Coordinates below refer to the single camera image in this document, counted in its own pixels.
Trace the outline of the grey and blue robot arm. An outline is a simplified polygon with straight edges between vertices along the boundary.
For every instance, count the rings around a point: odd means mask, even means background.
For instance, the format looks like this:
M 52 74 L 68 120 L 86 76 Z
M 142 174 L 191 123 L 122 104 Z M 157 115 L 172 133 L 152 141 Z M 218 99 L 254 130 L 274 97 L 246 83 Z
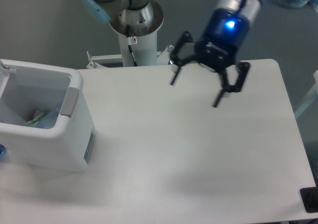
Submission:
M 175 43 L 169 60 L 178 75 L 190 62 L 217 73 L 221 90 L 213 106 L 227 93 L 242 90 L 250 64 L 237 62 L 236 53 L 265 0 L 219 0 L 198 40 L 184 31 Z M 157 64 L 157 31 L 163 11 L 155 0 L 82 0 L 99 22 L 108 23 L 117 33 L 126 67 Z

